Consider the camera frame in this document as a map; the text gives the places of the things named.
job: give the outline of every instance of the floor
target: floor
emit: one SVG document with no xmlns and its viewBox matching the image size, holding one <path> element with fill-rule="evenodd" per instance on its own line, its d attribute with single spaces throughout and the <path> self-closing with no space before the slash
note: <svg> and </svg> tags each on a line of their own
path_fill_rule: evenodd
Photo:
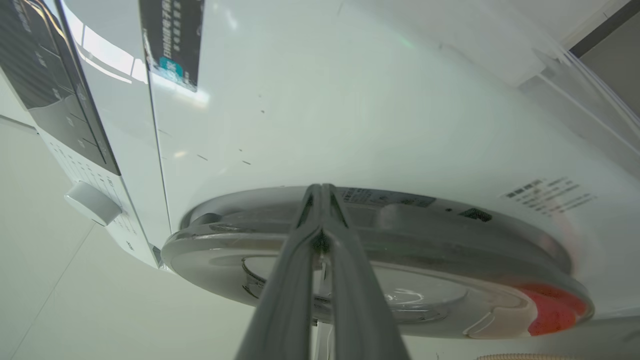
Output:
<svg viewBox="0 0 640 360">
<path fill-rule="evenodd" d="M 252 308 L 154 270 L 63 200 L 39 136 L 0 124 L 0 359 L 233 359 Z M 640 319 L 513 341 L 405 337 L 413 359 L 504 352 L 632 359 Z"/>
</svg>

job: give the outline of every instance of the control panel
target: control panel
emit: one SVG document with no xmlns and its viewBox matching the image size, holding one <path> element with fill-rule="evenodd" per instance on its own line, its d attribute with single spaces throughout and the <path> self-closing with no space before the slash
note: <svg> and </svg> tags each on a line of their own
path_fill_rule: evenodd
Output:
<svg viewBox="0 0 640 360">
<path fill-rule="evenodd" d="M 40 128 L 119 175 L 73 40 L 59 19 L 42 0 L 0 1 L 0 65 Z"/>
</svg>

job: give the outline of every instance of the washing machine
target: washing machine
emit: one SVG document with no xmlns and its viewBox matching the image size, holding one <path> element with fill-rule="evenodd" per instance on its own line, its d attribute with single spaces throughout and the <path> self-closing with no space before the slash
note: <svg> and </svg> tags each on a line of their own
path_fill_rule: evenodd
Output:
<svg viewBox="0 0 640 360">
<path fill-rule="evenodd" d="M 402 333 L 539 336 L 640 315 L 640 120 L 566 50 L 606 3 L 11 0 L 0 60 L 158 271 L 255 306 L 330 183 Z"/>
</svg>

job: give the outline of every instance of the black label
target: black label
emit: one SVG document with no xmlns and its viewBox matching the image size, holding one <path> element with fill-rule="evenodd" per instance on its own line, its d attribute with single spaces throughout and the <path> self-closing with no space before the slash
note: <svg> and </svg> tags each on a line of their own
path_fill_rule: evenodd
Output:
<svg viewBox="0 0 640 360">
<path fill-rule="evenodd" d="M 185 88 L 198 88 L 204 0 L 140 0 L 149 69 Z"/>
</svg>

